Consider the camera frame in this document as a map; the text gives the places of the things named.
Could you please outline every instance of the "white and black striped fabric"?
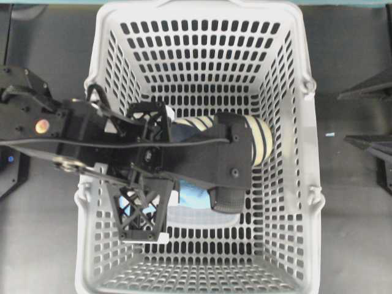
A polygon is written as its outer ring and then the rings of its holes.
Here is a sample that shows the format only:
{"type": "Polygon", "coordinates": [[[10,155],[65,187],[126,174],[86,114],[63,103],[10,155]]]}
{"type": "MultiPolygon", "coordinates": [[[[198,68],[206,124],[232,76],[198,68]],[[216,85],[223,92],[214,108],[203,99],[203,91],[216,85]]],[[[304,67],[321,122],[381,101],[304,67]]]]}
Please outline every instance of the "white and black striped fabric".
{"type": "MultiPolygon", "coordinates": [[[[252,166],[260,165],[272,152],[273,139],[268,125],[260,118],[244,116],[247,126],[252,131],[252,166]]],[[[214,124],[214,116],[198,116],[174,120],[176,124],[184,124],[204,131],[214,124]]]]}

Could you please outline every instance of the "black mount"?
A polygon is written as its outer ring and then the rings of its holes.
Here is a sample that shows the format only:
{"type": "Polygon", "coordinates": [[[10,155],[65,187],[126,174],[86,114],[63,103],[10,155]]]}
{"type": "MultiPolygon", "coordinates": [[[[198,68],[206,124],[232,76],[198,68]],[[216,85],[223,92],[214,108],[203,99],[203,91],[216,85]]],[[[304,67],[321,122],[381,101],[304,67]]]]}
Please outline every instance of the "black mount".
{"type": "MultiPolygon", "coordinates": [[[[338,99],[392,100],[392,67],[340,93],[338,99]]],[[[392,136],[346,136],[345,141],[372,154],[380,161],[378,184],[392,195],[392,136]]]]}

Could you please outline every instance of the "screw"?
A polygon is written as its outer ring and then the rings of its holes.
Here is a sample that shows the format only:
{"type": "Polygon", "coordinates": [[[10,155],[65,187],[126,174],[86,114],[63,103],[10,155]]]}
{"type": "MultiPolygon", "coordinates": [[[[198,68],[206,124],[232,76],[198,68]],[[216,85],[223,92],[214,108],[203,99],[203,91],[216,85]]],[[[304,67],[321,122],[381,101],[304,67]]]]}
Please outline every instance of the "screw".
{"type": "Polygon", "coordinates": [[[236,168],[233,168],[230,173],[232,174],[233,178],[239,177],[239,171],[236,168]]]}

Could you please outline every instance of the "basket handle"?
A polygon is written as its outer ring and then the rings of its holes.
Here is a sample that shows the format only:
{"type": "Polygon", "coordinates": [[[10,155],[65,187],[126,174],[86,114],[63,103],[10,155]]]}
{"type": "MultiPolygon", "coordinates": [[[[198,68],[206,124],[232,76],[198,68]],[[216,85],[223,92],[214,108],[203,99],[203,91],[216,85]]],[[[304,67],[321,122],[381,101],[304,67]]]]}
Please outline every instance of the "basket handle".
{"type": "Polygon", "coordinates": [[[309,197],[307,204],[311,206],[311,213],[318,215],[325,205],[325,196],[321,193],[322,188],[317,186],[309,187],[309,197]]]}
{"type": "MultiPolygon", "coordinates": [[[[159,7],[159,6],[163,6],[163,5],[165,5],[169,2],[172,2],[172,1],[173,0],[155,0],[154,4],[155,4],[155,7],[159,7]]],[[[242,1],[242,0],[227,0],[227,2],[232,2],[232,3],[235,3],[239,6],[242,6],[244,4],[244,1],[242,1]]]]}

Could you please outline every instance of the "black metal part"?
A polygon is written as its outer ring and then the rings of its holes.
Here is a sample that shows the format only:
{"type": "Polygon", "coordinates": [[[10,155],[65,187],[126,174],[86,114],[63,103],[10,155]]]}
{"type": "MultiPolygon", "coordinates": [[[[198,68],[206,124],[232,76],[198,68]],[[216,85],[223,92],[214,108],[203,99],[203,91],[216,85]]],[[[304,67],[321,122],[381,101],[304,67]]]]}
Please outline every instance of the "black metal part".
{"type": "Polygon", "coordinates": [[[345,141],[382,161],[382,172],[377,175],[377,182],[392,195],[392,136],[346,136],[345,141]]]}
{"type": "Polygon", "coordinates": [[[341,92],[338,99],[376,98],[392,100],[392,67],[341,92]]]}
{"type": "Polygon", "coordinates": [[[29,157],[0,146],[0,198],[10,194],[28,178],[29,157]]]}
{"type": "Polygon", "coordinates": [[[11,14],[12,4],[0,4],[0,66],[7,60],[11,14]]]}

